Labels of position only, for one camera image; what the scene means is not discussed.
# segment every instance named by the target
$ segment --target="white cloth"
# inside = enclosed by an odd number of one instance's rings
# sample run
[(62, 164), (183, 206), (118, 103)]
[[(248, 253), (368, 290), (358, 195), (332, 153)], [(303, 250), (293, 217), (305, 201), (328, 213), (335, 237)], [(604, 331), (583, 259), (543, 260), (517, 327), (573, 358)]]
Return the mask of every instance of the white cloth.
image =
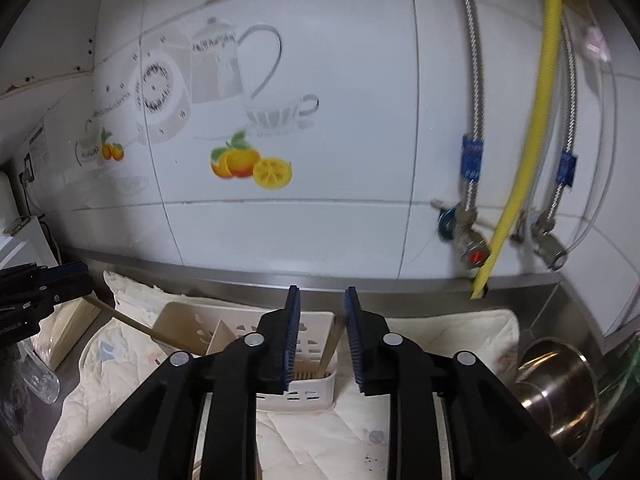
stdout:
[[(151, 326), (169, 301), (224, 304), (166, 294), (113, 272), (105, 281), (116, 308)], [(389, 319), (391, 330), (423, 349), (453, 355), (474, 352), (498, 376), (514, 369), (518, 323), (508, 310), (420, 319)], [(58, 477), (95, 431), (165, 359), (143, 333), (112, 319), (87, 343), (79, 361), (80, 383), (65, 399), (42, 463), (46, 480)], [(353, 381), (348, 345), (338, 346), (336, 403), (321, 413), (257, 413), (258, 455), (264, 480), (386, 478), (388, 397), (364, 397)], [(202, 455), (200, 431), (196, 460)]]

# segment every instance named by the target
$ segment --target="white appliance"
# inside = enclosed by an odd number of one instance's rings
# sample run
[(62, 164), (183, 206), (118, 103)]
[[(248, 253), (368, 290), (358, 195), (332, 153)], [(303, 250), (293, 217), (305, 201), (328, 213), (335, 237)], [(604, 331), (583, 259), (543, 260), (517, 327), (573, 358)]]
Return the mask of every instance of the white appliance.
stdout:
[(0, 232), (13, 224), (18, 216), (9, 178), (0, 171)]
[(47, 267), (58, 264), (35, 216), (15, 236), (0, 234), (0, 269), (31, 263)]

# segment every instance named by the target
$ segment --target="lemon slice illustration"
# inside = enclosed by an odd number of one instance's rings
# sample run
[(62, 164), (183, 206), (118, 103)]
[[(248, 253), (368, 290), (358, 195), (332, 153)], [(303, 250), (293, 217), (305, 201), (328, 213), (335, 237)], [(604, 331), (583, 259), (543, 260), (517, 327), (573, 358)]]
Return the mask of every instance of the lemon slice illustration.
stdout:
[(291, 176), (291, 165), (281, 158), (262, 158), (254, 166), (255, 183), (264, 189), (285, 187)]

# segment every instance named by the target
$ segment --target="tile grout line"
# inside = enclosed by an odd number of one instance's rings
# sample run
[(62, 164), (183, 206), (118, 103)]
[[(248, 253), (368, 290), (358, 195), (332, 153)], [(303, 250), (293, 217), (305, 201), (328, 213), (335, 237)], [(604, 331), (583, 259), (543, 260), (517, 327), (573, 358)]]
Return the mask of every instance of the tile grout line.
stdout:
[(548, 298), (546, 298), (545, 304), (542, 306), (542, 308), (540, 309), (540, 312), (538, 313), (538, 315), (534, 318), (534, 320), (531, 322), (531, 325), (529, 326), (529, 330), (531, 331), (531, 334), (533, 336), (535, 336), (534, 332), (533, 332), (533, 327), (536, 325), (536, 323), (538, 322), (538, 320), (540, 320), (540, 318), (542, 317), (542, 315), (544, 314), (546, 308), (548, 307), (549, 303), (551, 303), (551, 300), (553, 299), (553, 297), (555, 296), (556, 292), (558, 291), (558, 288), (560, 287), (559, 283), (556, 283), (556, 286), (554, 287), (554, 289), (551, 291), (551, 293), (549, 294)]
[(606, 234), (604, 234), (604, 232), (602, 232), (601, 229), (595, 223), (593, 224), (593, 226), (591, 228), (594, 231), (596, 231), (600, 236), (602, 236), (602, 238), (604, 238), (604, 240), (611, 247), (613, 247), (613, 250), (615, 250), (622, 257), (622, 259), (626, 261), (626, 263), (629, 265), (629, 267), (631, 267), (631, 269), (636, 274), (636, 276), (638, 278), (640, 278), (640, 270), (636, 269), (636, 266), (631, 262), (631, 260), (628, 258), (628, 256), (626, 256), (626, 254), (623, 253), (622, 249), (620, 249), (617, 244), (613, 243), (613, 241)]
[[(88, 211), (88, 210), (101, 210), (101, 209), (114, 209), (114, 208), (124, 208), (124, 207), (145, 207), (151, 205), (207, 205), (207, 204), (239, 204), (239, 203), (247, 203), (247, 204), (273, 204), (273, 203), (303, 203), (303, 204), (320, 204), (320, 205), (333, 205), (333, 204), (347, 204), (347, 205), (397, 205), (397, 206), (431, 206), (428, 202), (421, 201), (405, 201), (405, 200), (362, 200), (362, 199), (331, 199), (331, 198), (238, 198), (238, 199), (218, 199), (218, 200), (175, 200), (175, 201), (165, 201), (165, 202), (145, 202), (145, 203), (137, 203), (137, 204), (124, 204), (124, 205), (108, 205), (108, 206), (98, 206), (98, 207), (78, 207), (75, 209), (50, 209), (46, 210), (45, 213), (63, 213), (63, 212), (77, 212), (77, 211)], [(503, 208), (498, 206), (478, 206), (480, 209), (489, 209), (500, 211)], [(588, 222), (588, 219), (576, 215), (576, 214), (567, 214), (567, 213), (558, 213), (559, 218), (568, 218), (568, 219), (576, 219), (581, 220), (583, 222)]]
[(400, 264), (398, 266), (398, 280), (402, 274), (404, 264), (404, 252), (406, 251), (406, 240), (409, 235), (409, 220), (411, 218), (411, 206), (414, 200), (415, 167), (418, 160), (418, 136), (420, 133), (420, 50), (418, 46), (418, 11), (415, 0), (411, 0), (414, 11), (414, 35), (415, 35), (415, 139), (414, 139), (414, 170), (411, 179), (411, 190), (409, 193), (409, 207), (406, 212), (406, 224), (404, 226), (404, 241), (402, 242), (402, 253), (400, 254)]
[(622, 79), (628, 79), (629, 81), (640, 82), (640, 76), (637, 76), (637, 75), (625, 74), (625, 73), (616, 72), (616, 71), (612, 71), (612, 72), (609, 72), (609, 73), (613, 77), (621, 77)]
[(178, 257), (180, 261), (184, 265), (184, 258), (182, 257), (182, 252), (180, 251), (180, 247), (178, 247), (178, 242), (175, 239), (174, 228), (171, 226), (171, 222), (169, 221), (169, 215), (166, 212), (166, 205), (164, 204), (164, 199), (162, 198), (162, 190), (160, 189), (160, 182), (158, 180), (158, 171), (156, 170), (156, 161), (154, 160), (154, 152), (151, 149), (151, 140), (149, 139), (149, 128), (146, 124), (146, 107), (145, 107), (145, 96), (144, 89), (142, 85), (142, 27), (145, 19), (145, 9), (146, 9), (146, 0), (142, 0), (142, 9), (140, 10), (140, 34), (138, 35), (138, 65), (140, 66), (139, 77), (140, 77), (140, 96), (142, 102), (140, 103), (142, 107), (143, 117), (145, 118), (145, 133), (146, 133), (146, 145), (149, 149), (149, 156), (151, 157), (151, 166), (154, 168), (154, 176), (156, 178), (156, 186), (158, 186), (158, 194), (160, 195), (160, 202), (162, 204), (162, 211), (164, 212), (164, 218), (166, 219), (166, 224), (169, 227), (169, 232), (171, 233), (171, 238), (174, 240), (175, 250), (178, 251)]
[(622, 326), (625, 326), (627, 324), (627, 322), (629, 321), (629, 315), (633, 311), (633, 308), (636, 305), (636, 302), (638, 301), (638, 297), (640, 297), (640, 279), (638, 280), (638, 282), (636, 282), (636, 286), (634, 287), (634, 290), (626, 299), (625, 304), (622, 307), (622, 310), (620, 310), (619, 314), (616, 316), (616, 319), (614, 319), (609, 325), (609, 328), (607, 328), (607, 331), (605, 332), (605, 337), (610, 332), (610, 330), (613, 328), (614, 325), (617, 324), (618, 328), (622, 328)]
[(94, 27), (94, 47), (93, 47), (93, 51), (94, 51), (94, 55), (92, 56), (92, 66), (91, 66), (91, 70), (89, 70), (89, 72), (93, 73), (95, 70), (95, 59), (97, 57), (98, 54), (98, 25), (100, 23), (100, 9), (102, 8), (102, 0), (98, 1), (98, 13), (97, 16), (95, 17), (95, 27)]

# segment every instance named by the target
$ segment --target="yellow gas hose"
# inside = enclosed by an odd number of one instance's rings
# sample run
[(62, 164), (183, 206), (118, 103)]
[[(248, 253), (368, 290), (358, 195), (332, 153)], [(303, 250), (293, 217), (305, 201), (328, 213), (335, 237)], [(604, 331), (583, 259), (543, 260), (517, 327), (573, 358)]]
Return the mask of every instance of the yellow gas hose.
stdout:
[(491, 255), (476, 275), (474, 291), (471, 295), (472, 300), (482, 297), (484, 286), (489, 279), (489, 275), (491, 275), (502, 245), (507, 239), (507, 236), (509, 236), (511, 227), (522, 208), (527, 191), (536, 173), (554, 86), (556, 61), (558, 60), (561, 15), (562, 0), (545, 0), (545, 20), (540, 61), (538, 63), (538, 80), (536, 81), (536, 94), (533, 101), (533, 112), (530, 118), (527, 141), (524, 146), (524, 152), (522, 153), (522, 159), (513, 183), (513, 188), (511, 188), (509, 200), (502, 212), (502, 216), (500, 216), (494, 236), (489, 242)]

